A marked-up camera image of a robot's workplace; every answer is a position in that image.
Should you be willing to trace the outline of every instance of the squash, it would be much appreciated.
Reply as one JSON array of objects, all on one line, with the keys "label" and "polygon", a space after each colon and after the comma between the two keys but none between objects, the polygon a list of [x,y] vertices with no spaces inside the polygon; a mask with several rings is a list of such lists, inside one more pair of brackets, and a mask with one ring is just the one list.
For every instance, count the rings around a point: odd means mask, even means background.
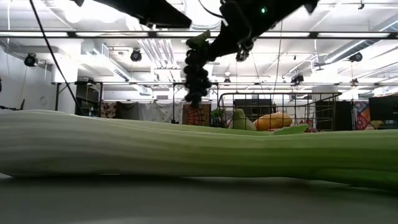
[{"label": "squash", "polygon": [[258,131],[270,131],[272,129],[289,127],[292,123],[293,120],[289,115],[285,113],[274,113],[266,114],[255,120],[254,126]]}]

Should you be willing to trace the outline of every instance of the dark grape cluster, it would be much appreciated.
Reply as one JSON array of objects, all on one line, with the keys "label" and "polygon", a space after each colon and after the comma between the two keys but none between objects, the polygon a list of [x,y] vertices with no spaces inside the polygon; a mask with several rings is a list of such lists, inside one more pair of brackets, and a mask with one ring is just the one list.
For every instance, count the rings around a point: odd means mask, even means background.
[{"label": "dark grape cluster", "polygon": [[208,79],[208,72],[203,68],[207,59],[197,50],[189,50],[185,59],[187,66],[184,73],[187,75],[185,87],[188,88],[188,94],[185,96],[187,102],[195,108],[199,107],[201,98],[208,94],[207,89],[211,87]]}]

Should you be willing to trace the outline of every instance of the black robotic arm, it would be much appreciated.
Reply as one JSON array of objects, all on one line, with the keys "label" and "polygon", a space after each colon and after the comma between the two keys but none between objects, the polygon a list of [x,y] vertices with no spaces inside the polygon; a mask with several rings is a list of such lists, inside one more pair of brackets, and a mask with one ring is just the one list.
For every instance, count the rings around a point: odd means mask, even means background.
[{"label": "black robotic arm", "polygon": [[221,0],[220,12],[228,26],[221,26],[220,34],[209,44],[210,32],[187,40],[191,48],[187,52],[184,68],[185,87],[189,89],[185,100],[198,106],[201,98],[208,94],[211,83],[208,72],[203,69],[217,57],[235,54],[236,60],[247,59],[255,40],[282,19],[305,6],[309,14],[317,7],[318,0]]},{"label": "black robotic arm", "polygon": [[[71,0],[82,6],[85,0]],[[142,25],[158,28],[186,28],[191,20],[166,0],[94,0],[139,19]]]}]

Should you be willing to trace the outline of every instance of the celery stalk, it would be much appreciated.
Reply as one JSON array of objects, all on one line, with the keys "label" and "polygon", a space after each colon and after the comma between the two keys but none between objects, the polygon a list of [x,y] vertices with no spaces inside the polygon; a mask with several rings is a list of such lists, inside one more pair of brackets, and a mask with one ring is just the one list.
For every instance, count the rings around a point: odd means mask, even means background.
[{"label": "celery stalk", "polygon": [[[386,178],[394,181],[398,173],[397,130],[248,136],[35,111],[2,114],[0,123],[0,172],[14,176],[138,173],[361,184],[363,176],[325,170],[393,174]],[[369,179],[380,188],[395,183]]]}]

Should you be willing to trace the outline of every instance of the white table surface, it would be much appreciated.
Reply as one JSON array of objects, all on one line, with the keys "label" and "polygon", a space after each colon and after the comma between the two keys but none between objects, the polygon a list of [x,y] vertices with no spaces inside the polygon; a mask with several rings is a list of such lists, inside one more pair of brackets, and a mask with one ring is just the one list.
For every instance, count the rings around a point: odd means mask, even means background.
[{"label": "white table surface", "polygon": [[0,174],[1,224],[398,223],[398,195],[290,179]]}]

